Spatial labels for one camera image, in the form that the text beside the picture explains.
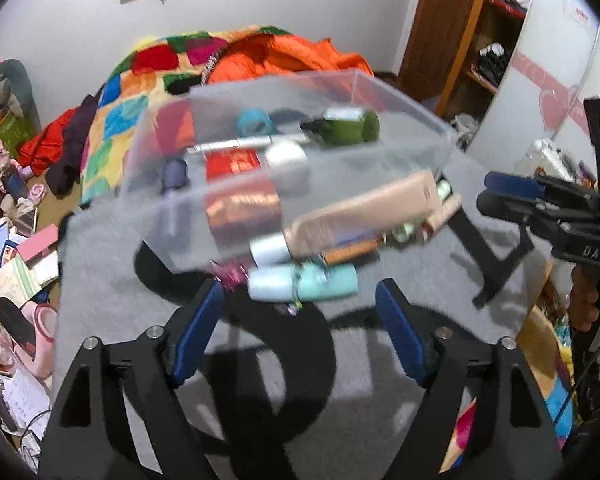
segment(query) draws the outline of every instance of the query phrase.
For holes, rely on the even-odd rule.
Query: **colorful fabric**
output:
[[[570,342],[554,332],[554,327],[536,306],[526,317],[517,342],[540,386],[549,415],[555,420],[571,388],[571,375],[566,364],[566,361],[570,360],[570,349],[567,346]],[[441,472],[459,465],[462,461],[474,416],[475,399],[458,417]],[[559,447],[564,445],[571,432],[573,417],[573,403],[570,403],[555,426]]]
[[[82,168],[83,201],[120,182],[136,123],[149,106],[160,106],[200,83],[346,68],[372,74],[359,54],[342,54],[330,40],[312,43],[276,27],[194,32],[146,44],[123,59],[104,85]],[[183,110],[173,120],[178,122],[177,145],[192,143],[190,111],[187,115]],[[164,131],[164,138],[158,140],[162,148],[171,135],[168,128]]]
[[[147,107],[160,106],[199,83],[213,53],[259,32],[273,33],[257,26],[236,32],[193,32],[151,41],[126,56],[104,85],[91,125],[82,165],[83,201],[119,184],[136,123]]]

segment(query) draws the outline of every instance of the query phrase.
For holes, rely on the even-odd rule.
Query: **orange blanket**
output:
[[[343,54],[331,40],[312,43],[288,34],[254,34],[230,44],[219,57],[206,82],[237,81],[263,75],[279,75],[304,70],[345,70],[357,68],[373,75],[360,54]]]

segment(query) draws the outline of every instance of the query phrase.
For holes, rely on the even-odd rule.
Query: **beige cosmetic tube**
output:
[[[252,240],[256,265],[267,266],[369,238],[427,217],[442,206],[429,170],[298,217],[281,233]]]
[[[420,225],[416,231],[416,240],[423,244],[429,241],[446,223],[455,215],[462,206],[462,197],[458,194],[450,196],[442,208],[434,211]]]

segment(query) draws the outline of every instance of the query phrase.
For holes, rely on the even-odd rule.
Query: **stuffed animal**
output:
[[[11,195],[14,204],[23,199],[37,205],[45,196],[45,187],[42,184],[34,184],[31,190],[27,189],[26,177],[27,171],[17,160],[11,158],[0,140],[0,191]]]

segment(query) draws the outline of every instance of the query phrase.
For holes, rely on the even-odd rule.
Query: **pink toy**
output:
[[[19,199],[26,198],[37,205],[45,196],[45,187],[42,184],[36,184],[31,191],[27,189],[24,182],[32,175],[29,170],[11,158],[0,139],[0,191],[9,193],[16,204]]]
[[[26,350],[17,344],[14,345],[14,350],[34,377],[45,379],[54,370],[54,333],[58,314],[48,303],[27,301],[22,307],[22,315],[36,330],[36,356],[31,358]]]

